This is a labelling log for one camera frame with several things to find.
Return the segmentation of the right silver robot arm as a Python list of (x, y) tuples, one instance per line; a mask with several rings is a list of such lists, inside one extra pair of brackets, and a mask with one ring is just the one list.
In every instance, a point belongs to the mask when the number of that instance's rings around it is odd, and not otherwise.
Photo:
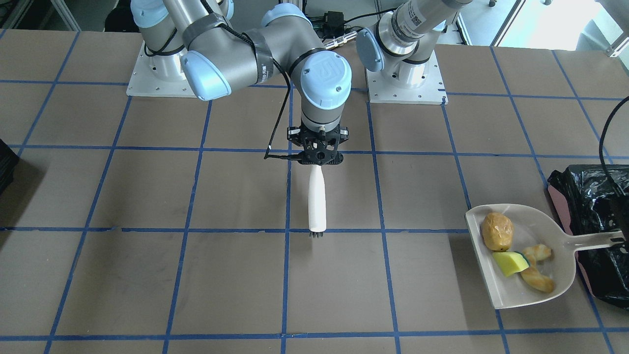
[(301, 125), (287, 130), (303, 149), (285, 159), (300, 164), (340, 164), (348, 140), (340, 120), (352, 89), (352, 69), (328, 50), (299, 7), (279, 3), (260, 27), (232, 29), (231, 0), (133, 0), (143, 36), (129, 96), (222, 98), (281, 74), (301, 95)]

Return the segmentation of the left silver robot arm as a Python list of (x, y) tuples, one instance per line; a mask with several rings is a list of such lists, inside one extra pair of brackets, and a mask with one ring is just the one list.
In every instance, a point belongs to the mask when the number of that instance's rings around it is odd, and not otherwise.
[(362, 29), (356, 49), (362, 65), (392, 85), (415, 89), (428, 74), (427, 62), (440, 36), (437, 30), (471, 2), (469, 0), (409, 0), (387, 11), (377, 23)]

